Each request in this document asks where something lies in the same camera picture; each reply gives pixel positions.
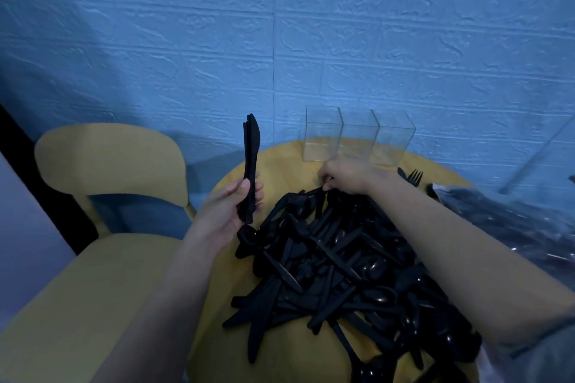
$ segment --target fork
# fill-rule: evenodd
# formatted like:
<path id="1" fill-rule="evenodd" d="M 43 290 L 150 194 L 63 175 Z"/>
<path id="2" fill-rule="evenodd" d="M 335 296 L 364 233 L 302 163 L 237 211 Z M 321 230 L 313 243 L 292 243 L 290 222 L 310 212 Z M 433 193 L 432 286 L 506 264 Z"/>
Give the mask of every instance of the fork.
<path id="1" fill-rule="evenodd" d="M 416 188 L 419 186 L 421 182 L 421 177 L 423 176 L 423 171 L 418 171 L 414 169 L 409 176 L 407 176 L 407 182 L 411 183 Z"/>

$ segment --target blue wall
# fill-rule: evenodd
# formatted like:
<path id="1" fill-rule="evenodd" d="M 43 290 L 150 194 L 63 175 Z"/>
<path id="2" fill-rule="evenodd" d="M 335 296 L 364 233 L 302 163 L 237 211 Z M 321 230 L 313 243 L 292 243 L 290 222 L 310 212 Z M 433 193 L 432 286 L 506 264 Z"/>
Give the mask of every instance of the blue wall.
<path id="1" fill-rule="evenodd" d="M 491 189 L 575 112 L 575 0 L 1 2 L 0 103 L 27 133 L 160 130 L 196 204 L 242 160 L 249 112 L 265 147 L 302 136 L 304 104 L 402 108 L 411 151 Z M 575 206 L 574 141 L 524 194 Z"/>

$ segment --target forearm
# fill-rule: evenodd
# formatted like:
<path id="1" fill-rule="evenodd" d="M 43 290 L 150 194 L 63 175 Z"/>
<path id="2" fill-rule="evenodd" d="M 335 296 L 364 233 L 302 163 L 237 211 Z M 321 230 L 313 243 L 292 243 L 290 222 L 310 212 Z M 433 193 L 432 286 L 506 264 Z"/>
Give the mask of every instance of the forearm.
<path id="1" fill-rule="evenodd" d="M 575 294 L 394 173 L 373 169 L 384 209 L 459 310 L 493 342 L 525 342 L 575 308 Z"/>
<path id="2" fill-rule="evenodd" d="M 214 258 L 205 243 L 183 242 L 93 383 L 181 382 Z"/>

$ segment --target hand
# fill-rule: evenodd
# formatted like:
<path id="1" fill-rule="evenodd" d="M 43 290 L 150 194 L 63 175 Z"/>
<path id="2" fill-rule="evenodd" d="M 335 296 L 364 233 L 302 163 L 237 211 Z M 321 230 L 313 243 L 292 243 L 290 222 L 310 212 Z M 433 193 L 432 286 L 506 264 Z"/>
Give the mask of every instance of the hand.
<path id="1" fill-rule="evenodd" d="M 256 182 L 256 212 L 263 208 L 262 189 L 263 183 Z M 205 241 L 214 250 L 214 256 L 218 255 L 241 227 L 237 205 L 247 197 L 248 192 L 249 179 L 238 179 L 225 188 L 212 192 L 202 203 L 184 240 Z"/>
<path id="2" fill-rule="evenodd" d="M 375 169 L 359 158 L 337 155 L 317 172 L 323 190 L 341 189 L 348 194 L 367 194 Z"/>

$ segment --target chair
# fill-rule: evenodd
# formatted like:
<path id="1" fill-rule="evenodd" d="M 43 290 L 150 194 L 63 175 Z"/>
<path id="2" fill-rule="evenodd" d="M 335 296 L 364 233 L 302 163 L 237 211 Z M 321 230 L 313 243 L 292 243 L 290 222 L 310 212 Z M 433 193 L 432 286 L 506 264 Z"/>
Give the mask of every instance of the chair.
<path id="1" fill-rule="evenodd" d="M 44 181 L 77 200 L 141 194 L 182 206 L 190 219 L 195 214 L 182 153 L 153 130 L 115 123 L 63 126 L 44 134 L 34 154 Z M 0 381 L 89 382 L 179 244 L 158 235 L 100 236 L 0 333 Z"/>

